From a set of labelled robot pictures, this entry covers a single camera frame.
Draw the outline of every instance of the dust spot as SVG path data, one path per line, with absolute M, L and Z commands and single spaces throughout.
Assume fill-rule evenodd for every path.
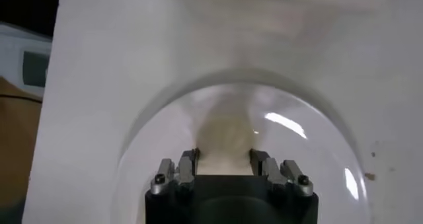
M 364 176 L 370 181 L 376 180 L 376 174 L 366 172 Z

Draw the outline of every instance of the metal bracket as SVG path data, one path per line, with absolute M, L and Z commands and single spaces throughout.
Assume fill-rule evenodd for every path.
M 173 180 L 174 163 L 170 159 L 161 160 L 159 170 L 150 182 L 150 191 L 154 195 L 165 194 L 169 189 L 169 182 Z
M 284 160 L 280 165 L 280 172 L 287 176 L 289 181 L 295 185 L 298 195 L 305 197 L 313 195 L 313 183 L 308 176 L 302 173 L 295 161 Z
M 250 150 L 250 165 L 255 176 L 262 175 L 262 164 L 267 158 L 269 158 L 269 154 L 265 151 Z
M 271 184 L 285 186 L 288 179 L 279 171 L 275 158 L 267 158 L 262 163 L 262 175 L 267 176 Z
M 187 197 L 194 188 L 194 166 L 190 157 L 182 156 L 178 164 L 178 174 L 175 176 L 176 190 L 179 196 Z

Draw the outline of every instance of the black screw head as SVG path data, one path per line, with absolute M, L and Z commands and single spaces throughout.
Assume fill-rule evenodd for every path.
M 154 176 L 154 182 L 156 184 L 163 184 L 166 181 L 166 176 L 163 173 L 159 173 L 156 174 L 156 176 Z
M 306 175 L 299 175 L 297 181 L 298 181 L 298 184 L 300 185 L 308 185 L 309 177 Z

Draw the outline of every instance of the screw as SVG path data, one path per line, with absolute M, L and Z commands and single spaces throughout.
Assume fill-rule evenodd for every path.
M 309 177 L 305 175 L 299 175 L 297 181 L 300 185 L 308 185 Z
M 165 183 L 165 180 L 166 176 L 163 173 L 156 174 L 156 176 L 154 177 L 154 182 L 156 184 L 163 184 Z

